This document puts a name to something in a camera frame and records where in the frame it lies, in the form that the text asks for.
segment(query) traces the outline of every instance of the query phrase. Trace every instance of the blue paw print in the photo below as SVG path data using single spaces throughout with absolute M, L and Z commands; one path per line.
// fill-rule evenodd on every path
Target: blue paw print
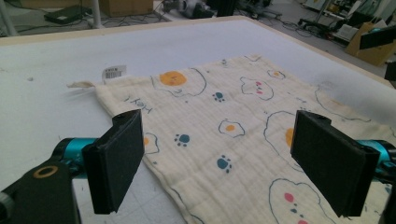
M 231 160 L 227 159 L 224 155 L 221 155 L 221 158 L 218 159 L 218 167 L 221 170 L 225 170 L 227 174 L 230 173 L 231 168 L 233 168 Z
M 177 134 L 175 137 L 175 142 L 177 142 L 178 147 L 186 147 L 190 142 L 190 137 L 187 134 Z
M 224 96 L 221 92 L 216 92 L 215 94 L 212 95 L 215 98 L 215 101 L 217 102 L 223 102 L 224 100 Z

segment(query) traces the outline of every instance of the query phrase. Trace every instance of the white tabletop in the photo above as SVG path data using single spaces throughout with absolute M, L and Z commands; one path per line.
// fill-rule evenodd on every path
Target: white tabletop
M 61 139 L 100 137 L 111 127 L 94 89 L 67 84 L 100 82 L 105 68 L 119 64 L 130 75 L 150 76 L 254 53 L 396 127 L 396 90 L 387 81 L 241 17 L 2 38 L 0 189 L 45 161 Z M 143 164 L 110 216 L 95 216 L 87 181 L 74 182 L 84 223 L 184 223 Z

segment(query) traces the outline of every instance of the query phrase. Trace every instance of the printed cloth bag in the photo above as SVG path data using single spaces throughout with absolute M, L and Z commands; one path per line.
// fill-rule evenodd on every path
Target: printed cloth bag
M 290 155 L 297 110 L 353 139 L 395 132 L 261 56 L 95 85 L 110 116 L 141 109 L 144 163 L 188 223 L 377 223 L 390 186 L 372 183 L 361 217 L 337 217 Z

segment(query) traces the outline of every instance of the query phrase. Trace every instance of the cartoon egg print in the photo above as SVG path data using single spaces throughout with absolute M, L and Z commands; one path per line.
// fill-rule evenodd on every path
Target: cartoon egg print
M 145 145 L 146 154 L 159 153 L 158 138 L 153 133 L 145 133 L 143 136 L 143 143 Z
M 290 148 L 294 132 L 295 115 L 279 111 L 271 114 L 267 119 L 267 127 L 264 130 L 265 140 L 273 150 L 282 157 L 294 170 L 302 172 L 303 169 L 291 157 Z
M 270 186 L 271 212 L 279 224 L 334 224 L 324 212 L 318 194 L 305 183 L 277 179 Z
M 227 119 L 221 122 L 219 132 L 227 134 L 232 138 L 245 135 L 245 130 L 240 123 L 228 121 Z
M 267 73 L 268 73 L 268 76 L 275 77 L 275 78 L 278 78 L 278 79 L 284 79 L 286 77 L 285 74 L 283 74 L 283 73 L 281 73 L 279 71 L 268 70 Z
M 361 120 L 364 122 L 369 122 L 370 119 L 367 119 L 364 116 L 361 116 L 357 113 L 340 113 L 340 107 L 344 106 L 339 102 L 334 101 L 331 99 L 326 92 L 319 86 L 318 89 L 315 91 L 315 95 L 317 96 L 318 103 L 328 112 L 337 115 L 343 119 L 349 120 Z
M 151 77 L 154 89 L 169 91 L 176 97 L 183 95 L 196 96 L 206 88 L 206 80 L 198 69 L 189 69 L 183 72 L 170 71 Z
M 274 90 L 264 81 L 241 77 L 241 90 L 244 94 L 251 94 L 267 101 L 274 97 Z

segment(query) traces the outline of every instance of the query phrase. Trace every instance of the cardboard box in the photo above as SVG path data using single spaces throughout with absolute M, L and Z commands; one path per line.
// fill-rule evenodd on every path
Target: cardboard box
M 375 66 L 384 64 L 390 56 L 396 51 L 396 41 L 391 44 L 383 45 L 377 48 L 360 49 L 361 35 L 373 29 L 374 24 L 365 22 L 359 31 L 353 36 L 349 45 L 346 47 L 346 53 L 360 58 L 367 63 Z
M 28 8 L 63 8 L 80 5 L 80 0 L 20 0 L 22 7 Z M 82 0 L 84 7 L 91 7 L 91 0 Z
M 109 17 L 143 15 L 152 12 L 153 0 L 100 0 L 101 11 Z

